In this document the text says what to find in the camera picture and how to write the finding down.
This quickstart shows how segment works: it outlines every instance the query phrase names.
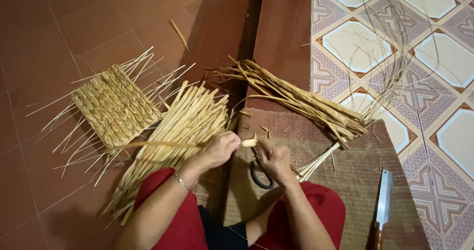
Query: hand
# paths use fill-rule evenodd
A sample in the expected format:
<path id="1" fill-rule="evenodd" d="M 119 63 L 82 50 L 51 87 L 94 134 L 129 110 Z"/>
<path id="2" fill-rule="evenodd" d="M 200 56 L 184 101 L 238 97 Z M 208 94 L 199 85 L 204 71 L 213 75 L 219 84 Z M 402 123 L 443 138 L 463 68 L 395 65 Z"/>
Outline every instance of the hand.
<path id="1" fill-rule="evenodd" d="M 194 158 L 196 163 L 207 171 L 229 160 L 230 155 L 240 146 L 240 138 L 229 131 L 213 136 L 206 146 Z"/>
<path id="2" fill-rule="evenodd" d="M 290 149 L 268 140 L 257 142 L 260 165 L 280 186 L 296 180 L 290 167 Z"/>

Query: braided straw weave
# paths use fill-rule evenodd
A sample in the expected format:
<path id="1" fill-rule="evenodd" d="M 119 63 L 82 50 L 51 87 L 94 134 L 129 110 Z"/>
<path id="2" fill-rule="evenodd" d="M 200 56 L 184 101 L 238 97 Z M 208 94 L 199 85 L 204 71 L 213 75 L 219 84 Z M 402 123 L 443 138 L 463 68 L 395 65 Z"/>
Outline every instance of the braided straw weave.
<path id="1" fill-rule="evenodd" d="M 109 150 L 127 144 L 160 116 L 120 65 L 98 74 L 72 98 Z"/>

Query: silver bracelet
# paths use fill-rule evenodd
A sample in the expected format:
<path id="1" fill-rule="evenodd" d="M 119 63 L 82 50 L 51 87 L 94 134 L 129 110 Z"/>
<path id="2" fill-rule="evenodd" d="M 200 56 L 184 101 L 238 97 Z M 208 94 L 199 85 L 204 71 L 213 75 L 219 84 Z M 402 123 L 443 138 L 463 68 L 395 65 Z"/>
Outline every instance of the silver bracelet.
<path id="1" fill-rule="evenodd" d="M 182 186 L 184 189 L 186 189 L 186 190 L 188 190 L 188 191 L 191 191 L 191 188 L 188 187 L 188 186 L 186 186 L 186 185 L 184 184 L 184 182 L 181 180 L 181 178 L 178 176 L 178 174 L 176 174 L 176 173 L 175 173 L 175 178 L 179 181 L 179 183 L 181 184 L 181 186 Z"/>

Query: woman's right hand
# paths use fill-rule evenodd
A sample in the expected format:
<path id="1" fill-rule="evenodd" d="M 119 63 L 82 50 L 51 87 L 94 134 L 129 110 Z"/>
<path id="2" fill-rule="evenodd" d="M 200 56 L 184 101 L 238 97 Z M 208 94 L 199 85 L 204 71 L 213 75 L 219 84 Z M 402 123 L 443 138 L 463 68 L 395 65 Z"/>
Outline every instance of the woman's right hand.
<path id="1" fill-rule="evenodd" d="M 260 165 L 280 186 L 297 182 L 290 167 L 290 149 L 268 140 L 257 142 Z"/>

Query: black cloth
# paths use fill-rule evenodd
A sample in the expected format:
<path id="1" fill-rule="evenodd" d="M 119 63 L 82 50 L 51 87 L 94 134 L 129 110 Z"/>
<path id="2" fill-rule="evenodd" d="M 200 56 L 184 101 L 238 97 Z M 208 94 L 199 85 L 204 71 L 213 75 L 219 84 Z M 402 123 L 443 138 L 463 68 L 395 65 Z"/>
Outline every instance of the black cloth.
<path id="1" fill-rule="evenodd" d="M 245 222 L 224 227 L 211 218 L 207 208 L 199 205 L 198 209 L 209 250 L 248 249 Z"/>

